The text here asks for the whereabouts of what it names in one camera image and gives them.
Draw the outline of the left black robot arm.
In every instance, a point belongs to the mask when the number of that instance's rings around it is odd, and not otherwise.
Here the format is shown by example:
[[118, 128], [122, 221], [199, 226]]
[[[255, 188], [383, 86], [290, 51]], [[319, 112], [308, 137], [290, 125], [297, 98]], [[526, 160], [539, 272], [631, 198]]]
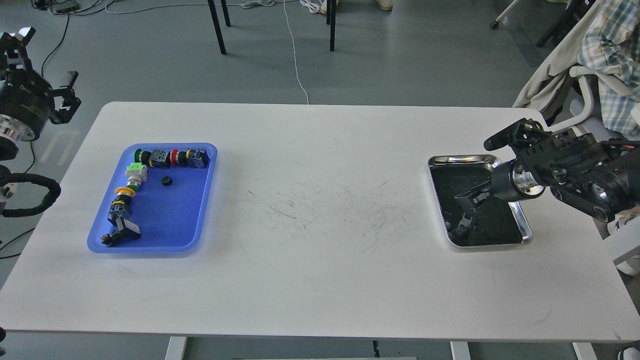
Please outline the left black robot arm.
[[[35, 34], [35, 28], [24, 27], [18, 32], [1, 34], [0, 39], [0, 157], [9, 161], [18, 155], [19, 142], [34, 142], [50, 121], [65, 125], [71, 121], [82, 101], [74, 91], [77, 71], [67, 73], [64, 84], [53, 88], [36, 71], [26, 46]], [[18, 184], [30, 183], [47, 189], [39, 205], [31, 208], [7, 208], [8, 200], [16, 193]], [[1, 216], [23, 218], [39, 215], [52, 207], [61, 194], [59, 182], [43, 175], [11, 172], [1, 166]]]

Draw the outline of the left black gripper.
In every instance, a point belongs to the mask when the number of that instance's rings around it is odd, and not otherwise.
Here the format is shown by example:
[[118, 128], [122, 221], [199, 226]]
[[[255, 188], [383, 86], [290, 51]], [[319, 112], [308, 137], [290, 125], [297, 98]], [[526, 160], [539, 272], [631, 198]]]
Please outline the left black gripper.
[[[67, 71], [59, 88], [37, 75], [26, 50], [35, 32], [23, 27], [0, 38], [2, 142], [36, 141], [46, 121], [66, 125], [82, 104], [74, 91], [78, 71]], [[55, 108], [57, 97], [62, 98], [60, 108]]]

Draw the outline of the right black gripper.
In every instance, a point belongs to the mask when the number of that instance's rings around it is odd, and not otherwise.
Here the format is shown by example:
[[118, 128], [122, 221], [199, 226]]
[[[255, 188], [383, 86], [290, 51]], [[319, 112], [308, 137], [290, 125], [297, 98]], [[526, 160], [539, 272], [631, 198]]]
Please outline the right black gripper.
[[462, 209], [462, 216], [450, 235], [453, 240], [468, 240], [472, 234], [473, 237], [489, 239], [486, 229], [478, 221], [477, 212], [491, 196], [506, 202], [519, 202], [539, 198], [545, 190], [546, 187], [539, 184], [521, 162], [500, 164], [492, 171], [490, 181], [454, 196], [455, 202]]

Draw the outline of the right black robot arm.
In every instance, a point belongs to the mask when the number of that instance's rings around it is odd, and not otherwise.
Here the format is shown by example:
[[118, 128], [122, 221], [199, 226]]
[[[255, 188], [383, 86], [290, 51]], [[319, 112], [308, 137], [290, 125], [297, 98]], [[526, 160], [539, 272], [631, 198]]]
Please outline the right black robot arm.
[[500, 164], [487, 180], [457, 194], [463, 213], [452, 230], [466, 239], [479, 230], [477, 211], [489, 199], [513, 203], [554, 198], [602, 223], [639, 205], [639, 142], [566, 128], [546, 131], [539, 121], [522, 118], [484, 141], [485, 150], [510, 147], [515, 158]]

